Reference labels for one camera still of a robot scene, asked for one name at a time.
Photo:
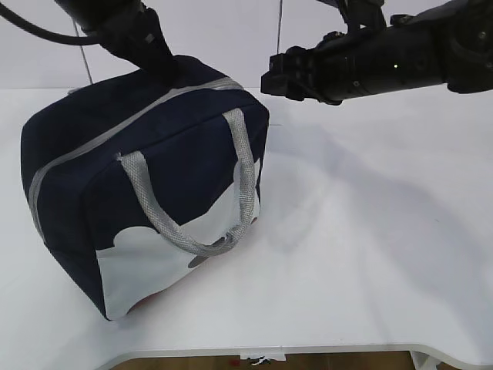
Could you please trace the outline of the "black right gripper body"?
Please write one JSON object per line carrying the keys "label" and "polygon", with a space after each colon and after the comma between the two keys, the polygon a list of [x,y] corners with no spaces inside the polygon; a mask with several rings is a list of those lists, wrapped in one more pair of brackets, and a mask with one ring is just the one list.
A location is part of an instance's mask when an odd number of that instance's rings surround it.
{"label": "black right gripper body", "polygon": [[315,61],[314,50],[300,46],[272,55],[268,70],[261,76],[260,91],[262,94],[298,102],[314,99],[319,103],[339,106],[343,102],[341,99],[328,97],[317,85]]}

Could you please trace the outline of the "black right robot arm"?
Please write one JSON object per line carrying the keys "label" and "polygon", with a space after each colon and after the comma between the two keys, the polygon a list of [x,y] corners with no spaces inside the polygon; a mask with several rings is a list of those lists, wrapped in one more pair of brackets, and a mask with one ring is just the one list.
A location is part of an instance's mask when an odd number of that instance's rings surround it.
{"label": "black right robot arm", "polygon": [[312,49],[272,55],[260,91],[339,106],[346,99],[446,85],[492,88],[492,3],[449,1],[417,15],[384,17],[382,1],[329,1],[347,26]]}

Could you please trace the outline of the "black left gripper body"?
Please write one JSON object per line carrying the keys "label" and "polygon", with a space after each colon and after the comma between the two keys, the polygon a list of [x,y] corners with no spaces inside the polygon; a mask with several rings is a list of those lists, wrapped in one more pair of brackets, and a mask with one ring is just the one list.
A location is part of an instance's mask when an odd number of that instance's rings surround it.
{"label": "black left gripper body", "polygon": [[100,45],[157,77],[177,77],[179,67],[164,39],[159,16],[141,1],[131,1],[96,27]]}

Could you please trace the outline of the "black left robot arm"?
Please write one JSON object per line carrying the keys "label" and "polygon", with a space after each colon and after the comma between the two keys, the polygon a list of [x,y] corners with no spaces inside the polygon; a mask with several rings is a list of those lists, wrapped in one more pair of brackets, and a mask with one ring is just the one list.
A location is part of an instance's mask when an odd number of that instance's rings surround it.
{"label": "black left robot arm", "polygon": [[63,35],[41,28],[5,5],[1,17],[23,31],[61,45],[100,45],[113,56],[157,76],[166,84],[179,68],[166,44],[159,16],[140,0],[66,0],[56,4],[86,34]]}

